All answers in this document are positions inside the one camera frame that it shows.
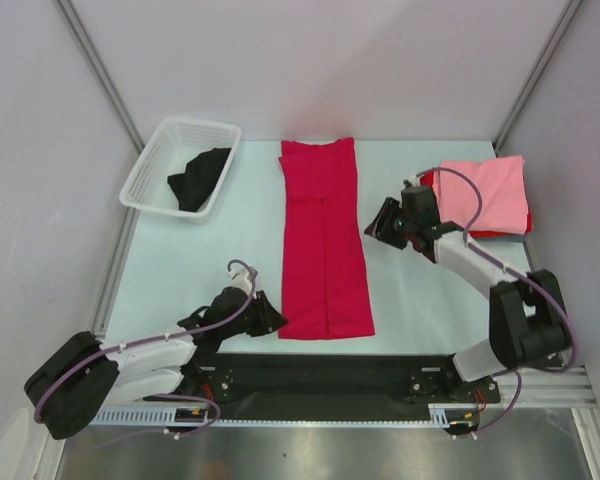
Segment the folded pink towel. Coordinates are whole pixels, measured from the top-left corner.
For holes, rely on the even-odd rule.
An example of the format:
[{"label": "folded pink towel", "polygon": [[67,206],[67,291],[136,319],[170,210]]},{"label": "folded pink towel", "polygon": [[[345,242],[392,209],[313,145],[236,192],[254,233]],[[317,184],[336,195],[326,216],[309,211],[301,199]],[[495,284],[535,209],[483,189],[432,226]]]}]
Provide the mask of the folded pink towel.
[{"label": "folded pink towel", "polygon": [[[524,190],[521,156],[492,158],[477,162],[442,162],[442,167],[469,177],[482,195],[482,214],[472,230],[491,230],[512,234],[527,231],[529,205]],[[440,220],[464,227],[475,215],[478,202],[473,189],[457,175],[438,172],[433,189],[438,199]]]}]

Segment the red garment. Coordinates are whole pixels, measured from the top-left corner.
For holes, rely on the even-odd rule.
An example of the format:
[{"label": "red garment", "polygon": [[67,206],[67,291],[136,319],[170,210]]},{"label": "red garment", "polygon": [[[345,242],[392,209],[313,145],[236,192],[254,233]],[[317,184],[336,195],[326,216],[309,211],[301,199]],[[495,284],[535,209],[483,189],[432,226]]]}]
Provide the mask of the red garment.
[{"label": "red garment", "polygon": [[[422,177],[420,177],[420,185],[427,185],[429,187],[433,186],[433,172],[429,172]],[[529,209],[529,213],[527,214],[527,230],[525,233],[529,233],[533,228],[533,217],[531,216],[531,209]],[[509,233],[503,232],[492,232],[492,231],[476,231],[472,230],[471,236],[474,238],[489,238],[489,237],[504,237],[509,236]]]},{"label": "red garment", "polygon": [[329,145],[282,142],[287,192],[280,338],[324,340],[375,333],[352,138]]}]

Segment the white cable clip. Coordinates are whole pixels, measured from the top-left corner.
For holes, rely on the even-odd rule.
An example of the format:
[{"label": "white cable clip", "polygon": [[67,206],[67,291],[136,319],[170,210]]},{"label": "white cable clip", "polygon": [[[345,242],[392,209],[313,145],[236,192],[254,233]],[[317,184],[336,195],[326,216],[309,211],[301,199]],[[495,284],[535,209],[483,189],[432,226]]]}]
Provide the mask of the white cable clip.
[{"label": "white cable clip", "polygon": [[418,177],[415,173],[407,178],[407,181],[414,187],[420,186],[420,177]]}]

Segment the wire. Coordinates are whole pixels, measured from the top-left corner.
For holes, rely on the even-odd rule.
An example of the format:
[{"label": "wire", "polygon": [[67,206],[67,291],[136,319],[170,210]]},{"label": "wire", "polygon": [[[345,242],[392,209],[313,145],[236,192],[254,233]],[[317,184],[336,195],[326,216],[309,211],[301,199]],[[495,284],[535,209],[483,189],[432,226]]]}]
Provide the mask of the wire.
[{"label": "wire", "polygon": [[204,390],[204,392],[207,394],[207,397],[209,398],[209,400],[213,400],[213,390],[211,390],[211,387],[209,386],[208,383],[203,383],[202,384],[202,389]]},{"label": "wire", "polygon": [[565,329],[567,331],[567,336],[569,337],[569,340],[571,342],[571,355],[569,356],[569,360],[567,361],[566,365],[564,365],[563,367],[558,367],[558,368],[542,368],[542,367],[540,367],[540,368],[537,368],[537,370],[542,370],[544,372],[549,372],[549,373],[563,373],[563,372],[566,372],[567,370],[575,367],[577,364],[577,359],[579,357],[579,353],[580,353],[580,346],[575,337],[575,333],[574,333],[575,329],[573,328],[573,322],[569,318],[569,315],[567,315],[567,312],[564,311],[562,306],[556,301],[556,299],[554,299],[549,294],[549,292],[547,292],[544,288],[542,288],[540,285],[538,285],[536,282],[534,282],[530,278],[527,278],[527,276],[524,273],[521,273],[521,272],[511,268],[509,265],[501,262],[498,258],[494,257],[493,255],[491,255],[489,252],[485,251],[478,245],[468,241],[469,240],[469,230],[471,230],[471,227],[473,226],[473,224],[480,217],[480,214],[482,213],[482,207],[483,207],[482,195],[480,194],[480,190],[478,189],[476,184],[469,177],[464,175],[463,173],[460,173],[456,170],[453,170],[452,168],[447,168],[447,167],[433,167],[429,170],[425,170],[423,172],[416,174],[416,176],[421,177],[429,172],[449,172],[454,175],[457,175],[458,177],[462,178],[473,189],[473,192],[476,194],[476,199],[478,200],[478,208],[476,209],[476,213],[473,215],[473,217],[471,217],[471,220],[469,220],[469,223],[467,223],[467,225],[464,227],[464,231],[463,231],[463,239],[464,239],[464,243],[467,246],[467,248],[469,248],[471,251],[476,253],[479,257],[482,257],[483,259],[492,263],[493,265],[495,265],[496,267],[498,267],[505,273],[508,273],[509,275],[517,278],[518,280],[526,283],[529,287],[531,287],[533,290],[538,292],[547,301],[547,303],[549,303],[549,305],[551,305],[551,308],[556,313],[558,313],[558,315],[560,316],[560,318],[565,326]]},{"label": "wire", "polygon": [[[131,349],[131,348],[136,348],[136,347],[140,347],[140,346],[143,346],[143,345],[148,345],[150,343],[164,342],[164,341],[169,341],[169,339],[176,339],[176,338],[181,338],[181,337],[185,337],[185,336],[189,336],[189,335],[195,335],[195,334],[202,333],[202,332],[208,332],[209,330],[213,330],[215,328],[222,327],[223,325],[226,325],[227,323],[229,323],[229,322],[235,320],[237,317],[239,317],[242,314],[242,312],[244,312],[246,310],[246,308],[249,306],[249,304],[251,303],[251,300],[253,298],[253,295],[255,294],[257,272],[256,272],[256,270],[254,268],[250,267],[249,265],[247,265],[242,260],[231,260],[227,264],[227,270],[231,271],[231,266],[233,264],[238,264],[238,265],[241,265],[242,267],[244,267],[247,270],[248,274],[249,274],[249,280],[251,280],[251,292],[249,292],[249,294],[247,295],[247,299],[242,304],[242,306],[238,310],[236,310],[233,314],[229,315],[224,320],[221,320],[221,321],[219,321],[217,323],[214,323],[212,325],[207,325],[207,326],[204,326],[204,327],[199,327],[199,328],[194,328],[194,329],[183,331],[183,332],[174,333],[173,335],[171,335],[169,337],[167,337],[165,335],[155,335],[155,336],[152,336],[152,337],[141,338],[139,340],[134,340],[133,342],[127,343],[126,345],[124,345],[124,348],[123,348],[122,345],[116,345],[116,346],[113,346],[113,347],[104,348],[104,349],[99,350],[98,352],[96,352],[96,353],[94,353],[92,355],[89,355],[87,358],[85,358],[84,360],[78,362],[73,367],[71,367],[69,370],[67,370],[63,375],[61,375],[60,378],[58,378],[58,380],[56,380],[53,383],[53,385],[51,385],[51,387],[49,387],[47,389],[47,391],[42,395],[42,397],[40,397],[40,400],[36,404],[36,409],[35,409],[35,413],[34,413],[34,416],[33,416],[34,420],[37,423],[43,423],[42,422],[42,409],[44,408],[44,406],[47,403],[47,401],[49,400],[49,398],[51,398],[51,396],[69,378],[71,378],[76,373],[82,371],[87,365],[91,364],[95,360],[97,360],[97,359],[99,359],[101,357],[104,357],[105,355],[108,355],[110,353],[119,352],[121,349]],[[192,400],[192,399],[194,399],[195,401],[204,401],[204,402],[207,402],[207,403],[211,404],[216,409],[217,419],[220,418],[220,407],[218,407],[218,405],[215,404],[213,402],[213,400],[202,399],[202,397],[189,397],[189,396],[184,396],[184,395],[172,395],[172,394],[164,394],[164,395],[156,395],[156,396],[160,396],[162,398],[181,399],[181,400]],[[198,427],[196,430],[194,430],[194,432],[198,432],[200,429],[203,429],[203,427],[205,427],[203,429],[203,431],[206,430],[206,428],[208,428],[208,427],[206,427],[207,425],[211,426],[209,423],[204,424],[204,425]]]},{"label": "wire", "polygon": [[208,420],[206,423],[203,423],[199,427],[195,427],[194,429],[192,429],[188,432],[174,433],[174,432],[169,431],[166,428],[164,428],[164,429],[145,428],[143,430],[135,430],[131,433],[127,433],[125,435],[120,435],[119,437],[113,438],[111,440],[107,440],[106,442],[99,443],[94,447],[90,447],[90,448],[86,448],[86,449],[80,449],[80,448],[73,447],[73,449],[79,453],[88,453],[88,452],[93,452],[95,450],[100,450],[104,447],[109,447],[109,446],[114,445],[123,440],[128,440],[129,438],[139,437],[142,435],[155,434],[155,433],[162,433],[164,435],[169,435],[174,440],[179,440],[180,438],[187,438],[187,437],[192,437],[194,435],[198,435],[198,434],[204,432],[205,430],[209,429],[211,427],[211,425],[213,425],[218,420],[220,420],[220,416],[221,416],[220,406],[211,399],[204,398],[204,397],[189,396],[189,395],[173,395],[173,394],[161,394],[161,395],[155,395],[155,396],[159,397],[159,398],[164,398],[167,400],[185,400],[185,401],[206,403],[207,405],[209,405],[209,407],[213,407],[215,415],[213,416],[213,418],[211,420]]},{"label": "wire", "polygon": [[484,397],[482,390],[477,388],[474,395],[476,397],[476,413],[484,412],[487,409],[487,399]]},{"label": "wire", "polygon": [[[553,308],[558,313],[560,318],[562,319],[562,322],[567,331],[569,340],[571,341],[571,355],[569,357],[569,360],[567,361],[566,365],[564,365],[563,367],[537,368],[537,370],[542,370],[544,372],[549,372],[549,373],[563,373],[563,372],[566,372],[567,370],[569,370],[570,368],[574,367],[577,363],[577,358],[579,356],[580,349],[579,349],[578,342],[576,341],[576,337],[575,337],[575,333],[574,333],[575,329],[573,328],[573,323],[572,323],[571,319],[569,318],[569,316],[567,315],[567,312],[565,312],[565,310],[562,308],[562,306],[549,294],[549,292],[547,292],[544,288],[542,288],[540,285],[538,285],[536,282],[534,282],[530,278],[527,278],[527,276],[525,274],[518,272],[517,270],[509,267],[508,265],[501,262],[496,257],[494,257],[493,255],[488,253],[487,251],[483,250],[482,248],[475,245],[474,243],[469,242],[469,230],[471,230],[471,227],[473,226],[473,224],[480,217],[480,214],[482,213],[482,207],[483,207],[482,195],[481,195],[480,190],[478,189],[477,185],[463,173],[460,173],[457,170],[454,170],[452,168],[447,168],[447,167],[433,167],[433,168],[430,168],[428,170],[425,170],[423,172],[416,174],[416,177],[418,177],[418,178],[422,177],[423,175],[430,173],[430,172],[452,173],[452,174],[462,178],[471,187],[471,189],[473,190],[473,192],[476,195],[476,199],[478,201],[478,208],[476,209],[476,213],[473,215],[473,217],[471,217],[471,220],[469,220],[467,225],[464,227],[463,234],[462,234],[462,238],[463,238],[464,243],[467,246],[467,248],[469,248],[471,251],[476,253],[481,258],[487,260],[488,262],[492,263],[496,267],[500,268],[503,272],[508,273],[509,275],[517,278],[518,280],[526,283],[529,287],[531,287],[533,290],[535,290],[540,295],[542,295],[542,297],[549,303],[549,305],[551,305],[551,308]],[[467,438],[469,436],[475,435],[477,432],[484,432],[486,430],[491,429],[498,422],[500,422],[509,412],[511,412],[511,410],[513,410],[513,407],[515,406],[516,402],[518,401],[518,398],[520,397],[520,392],[522,391],[522,377],[520,376],[520,373],[517,370],[515,370],[513,372],[509,372],[509,371],[499,372],[493,376],[497,377],[497,376],[504,375],[506,373],[513,373],[518,380],[515,394],[513,395],[513,398],[511,399],[511,402],[509,402],[509,405],[507,406],[507,408],[489,424],[485,425],[484,427],[478,428],[471,434],[460,435],[460,438]]]}]

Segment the white plastic basket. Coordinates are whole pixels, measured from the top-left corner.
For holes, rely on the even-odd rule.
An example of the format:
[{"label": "white plastic basket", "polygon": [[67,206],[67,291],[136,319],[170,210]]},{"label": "white plastic basket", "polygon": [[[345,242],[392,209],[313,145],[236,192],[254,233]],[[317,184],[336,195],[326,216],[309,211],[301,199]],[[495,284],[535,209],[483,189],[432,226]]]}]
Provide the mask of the white plastic basket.
[{"label": "white plastic basket", "polygon": [[[202,221],[209,215],[233,162],[242,131],[235,125],[167,118],[153,132],[120,192],[120,202],[145,212]],[[167,177],[183,173],[187,163],[212,148],[231,148],[218,183],[197,212],[178,210]]]}]

